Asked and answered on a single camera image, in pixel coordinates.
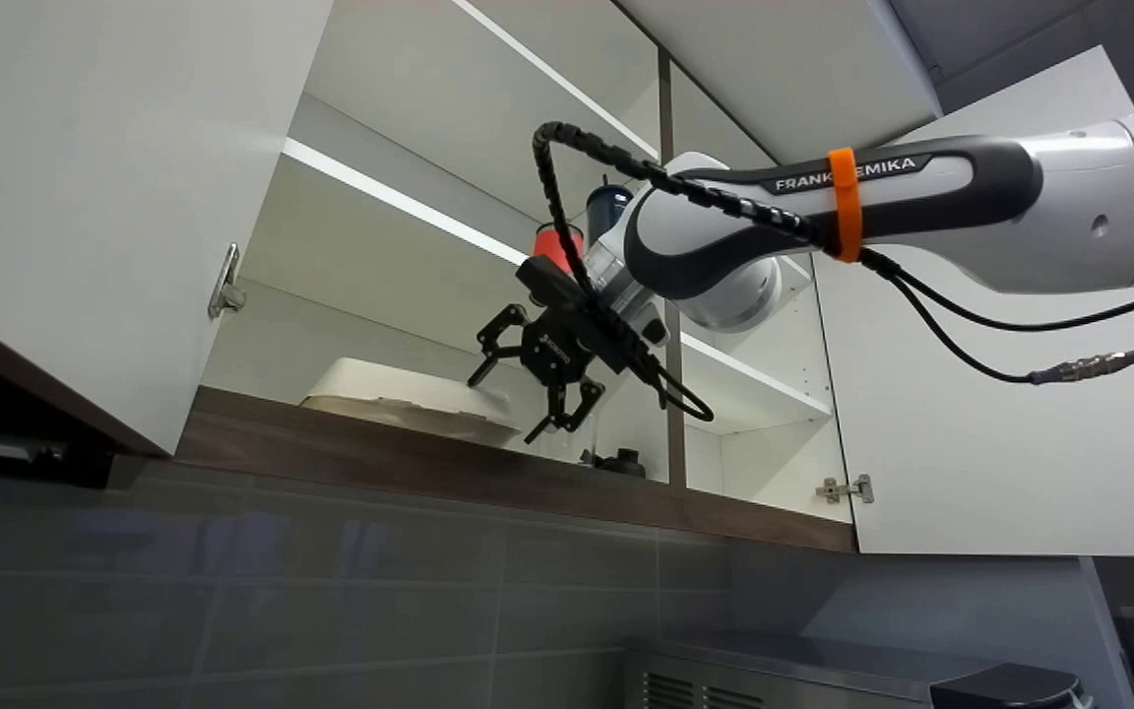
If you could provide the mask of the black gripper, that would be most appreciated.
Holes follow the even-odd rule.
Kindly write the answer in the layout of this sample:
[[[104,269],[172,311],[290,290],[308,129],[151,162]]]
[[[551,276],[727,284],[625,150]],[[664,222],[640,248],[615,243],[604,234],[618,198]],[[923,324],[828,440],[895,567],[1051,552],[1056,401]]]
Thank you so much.
[[[468,385],[480,385],[500,357],[516,357],[547,385],[547,412],[522,432],[531,447],[547,430],[573,432],[604,401],[605,385],[585,377],[585,365],[604,357],[615,373],[635,370],[640,384],[656,377],[651,348],[663,339],[663,318],[644,290],[630,276],[615,288],[585,290],[571,272],[542,256],[526,256],[516,279],[541,302],[526,324],[521,302],[500,307],[480,330],[480,365]]]

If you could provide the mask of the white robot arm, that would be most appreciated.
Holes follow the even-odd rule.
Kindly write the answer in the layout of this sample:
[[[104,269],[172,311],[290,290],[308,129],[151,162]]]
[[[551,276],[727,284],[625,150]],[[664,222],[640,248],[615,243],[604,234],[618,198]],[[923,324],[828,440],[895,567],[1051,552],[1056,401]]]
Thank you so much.
[[[577,430],[604,398],[596,365],[639,373],[664,409],[705,416],[654,348],[663,311],[685,307],[713,330],[769,315],[774,261],[816,248],[899,288],[923,318],[955,302],[911,269],[899,243],[955,263],[991,290],[1105,290],[1134,307],[1134,116],[1029,134],[953,134],[811,162],[732,171],[710,152],[651,162],[598,134],[547,121],[531,134],[541,175],[571,147],[625,179],[618,222],[592,243],[564,213],[516,269],[526,297],[497,311],[478,348],[510,357],[547,395],[542,422]]]

